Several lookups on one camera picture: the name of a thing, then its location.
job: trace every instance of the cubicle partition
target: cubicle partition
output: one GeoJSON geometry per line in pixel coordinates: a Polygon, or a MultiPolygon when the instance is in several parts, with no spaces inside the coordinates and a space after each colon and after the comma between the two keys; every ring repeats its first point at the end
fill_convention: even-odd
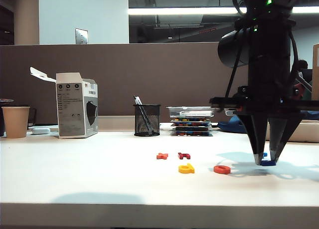
{"type": "MultiPolygon", "coordinates": [[[[133,95],[145,104],[209,106],[223,96],[231,68],[217,54],[218,43],[87,44],[0,46],[0,98],[37,109],[37,123],[57,123],[55,85],[30,75],[30,66],[55,78],[59,72],[80,72],[99,88],[99,115],[133,115],[133,95]]],[[[231,94],[247,84],[240,68],[231,94]]],[[[214,121],[227,120],[223,113],[214,121]]]]}

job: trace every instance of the black pen holder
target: black pen holder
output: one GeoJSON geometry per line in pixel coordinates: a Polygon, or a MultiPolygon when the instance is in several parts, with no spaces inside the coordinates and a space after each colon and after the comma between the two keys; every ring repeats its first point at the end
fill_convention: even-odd
{"type": "Polygon", "coordinates": [[[160,134],[160,105],[141,104],[135,107],[135,136],[151,137],[160,134]]]}

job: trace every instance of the paper cup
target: paper cup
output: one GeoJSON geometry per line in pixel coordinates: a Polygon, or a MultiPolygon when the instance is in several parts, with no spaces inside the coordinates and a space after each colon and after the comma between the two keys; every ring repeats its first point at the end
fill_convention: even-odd
{"type": "Polygon", "coordinates": [[[2,107],[7,138],[24,138],[30,107],[2,107]]]}

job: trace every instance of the black cable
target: black cable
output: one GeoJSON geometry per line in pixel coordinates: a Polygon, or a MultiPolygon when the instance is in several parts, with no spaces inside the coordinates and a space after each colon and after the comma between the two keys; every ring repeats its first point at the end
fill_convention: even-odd
{"type": "Polygon", "coordinates": [[[238,4],[238,1],[237,0],[232,0],[233,1],[233,5],[234,5],[234,7],[237,9],[237,12],[241,15],[241,16],[243,16],[244,15],[244,13],[243,13],[243,11],[241,11],[240,10],[240,7],[239,7],[239,4],[238,4]]]}
{"type": "MultiPolygon", "coordinates": [[[[236,74],[236,70],[237,70],[237,67],[238,67],[238,63],[239,63],[239,60],[240,60],[240,55],[241,55],[241,51],[243,49],[243,46],[244,46],[244,41],[245,41],[245,36],[246,36],[246,28],[243,28],[243,35],[242,35],[242,38],[241,38],[241,41],[240,41],[240,45],[239,45],[239,48],[238,48],[238,51],[237,51],[237,55],[236,55],[236,60],[235,60],[235,63],[234,63],[234,67],[233,67],[233,71],[231,73],[231,76],[230,76],[230,79],[229,79],[229,82],[228,82],[228,86],[227,86],[227,90],[226,90],[226,93],[225,93],[225,98],[228,98],[229,96],[229,92],[230,92],[230,89],[231,89],[231,86],[233,84],[233,81],[234,81],[234,78],[235,78],[235,74],[236,74]]],[[[219,107],[219,110],[218,112],[222,112],[224,110],[224,102],[221,103],[220,107],[219,107]]]]}
{"type": "Polygon", "coordinates": [[[293,33],[291,32],[291,30],[289,31],[289,37],[291,39],[291,43],[293,46],[293,52],[294,52],[294,63],[288,78],[288,83],[287,83],[287,87],[290,87],[293,85],[294,81],[296,80],[297,76],[298,76],[298,71],[299,71],[299,57],[298,57],[298,49],[297,49],[297,44],[296,41],[294,39],[293,33]]]}

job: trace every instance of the white box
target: white box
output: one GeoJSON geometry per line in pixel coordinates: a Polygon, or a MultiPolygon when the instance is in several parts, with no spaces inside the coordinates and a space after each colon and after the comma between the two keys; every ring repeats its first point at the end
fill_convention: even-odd
{"type": "Polygon", "coordinates": [[[98,132],[98,85],[80,73],[57,73],[56,80],[34,68],[31,75],[55,82],[59,138],[86,138],[98,132]]]}

